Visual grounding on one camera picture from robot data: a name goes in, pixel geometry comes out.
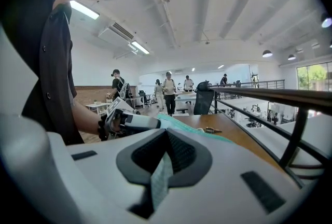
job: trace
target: black pants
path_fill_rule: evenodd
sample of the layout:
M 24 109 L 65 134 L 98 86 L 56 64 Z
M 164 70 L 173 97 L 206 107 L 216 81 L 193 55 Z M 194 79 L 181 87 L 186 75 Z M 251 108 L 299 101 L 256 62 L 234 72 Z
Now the black pants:
M 168 114 L 175 113 L 175 94 L 174 95 L 165 95 L 166 107 Z

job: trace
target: greenery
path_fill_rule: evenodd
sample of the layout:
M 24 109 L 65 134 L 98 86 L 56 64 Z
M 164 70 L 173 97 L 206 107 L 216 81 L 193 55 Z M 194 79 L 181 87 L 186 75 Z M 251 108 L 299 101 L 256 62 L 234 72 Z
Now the greenery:
M 327 71 L 320 64 L 297 68 L 299 89 L 308 90 L 312 88 L 312 80 L 327 79 Z

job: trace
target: black cap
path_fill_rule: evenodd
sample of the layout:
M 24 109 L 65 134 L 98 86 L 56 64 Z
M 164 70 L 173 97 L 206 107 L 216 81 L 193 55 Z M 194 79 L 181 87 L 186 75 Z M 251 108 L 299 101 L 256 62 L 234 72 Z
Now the black cap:
M 114 77 L 114 74 L 115 74 L 115 73 L 117 73 L 117 74 L 120 74 L 120 71 L 119 71 L 119 69 L 114 69 L 114 70 L 113 70 L 113 73 L 111 74 L 111 76 L 113 76 L 113 77 Z

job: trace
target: white t-shirt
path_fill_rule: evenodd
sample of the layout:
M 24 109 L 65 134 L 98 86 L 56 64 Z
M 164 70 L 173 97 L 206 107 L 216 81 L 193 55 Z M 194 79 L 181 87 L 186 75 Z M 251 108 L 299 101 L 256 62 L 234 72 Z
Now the white t-shirt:
M 165 90 L 165 95 L 174 95 L 175 94 L 174 93 L 175 84 L 172 79 L 171 80 L 166 79 L 162 86 L 164 88 L 167 88 L 167 90 Z
M 193 82 L 191 79 L 186 79 L 184 84 L 183 84 L 183 88 L 184 89 L 192 89 L 192 85 L 193 85 Z

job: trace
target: white ceiling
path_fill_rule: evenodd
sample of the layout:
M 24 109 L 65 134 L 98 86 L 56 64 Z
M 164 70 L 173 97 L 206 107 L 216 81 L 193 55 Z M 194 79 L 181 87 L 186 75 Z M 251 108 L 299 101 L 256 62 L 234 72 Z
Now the white ceiling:
M 107 48 L 96 39 L 98 33 L 114 21 L 128 30 L 135 39 L 151 52 L 149 57 L 135 57 L 138 64 L 153 63 L 167 53 L 183 57 L 182 63 L 171 68 L 199 68 L 192 64 L 192 50 L 204 48 L 209 52 L 220 49 L 220 63 L 228 61 L 228 50 L 247 46 L 261 53 L 264 49 L 283 52 L 291 47 L 315 39 L 321 33 L 320 16 L 324 11 L 319 0 L 95 0 L 82 1 L 101 16 L 92 20 L 73 10 L 71 30 L 81 31 L 84 37 L 93 37 L 97 46 Z M 331 52 L 326 48 L 322 54 Z M 219 64 L 215 57 L 205 56 L 205 69 Z M 247 54 L 237 53 L 244 62 Z

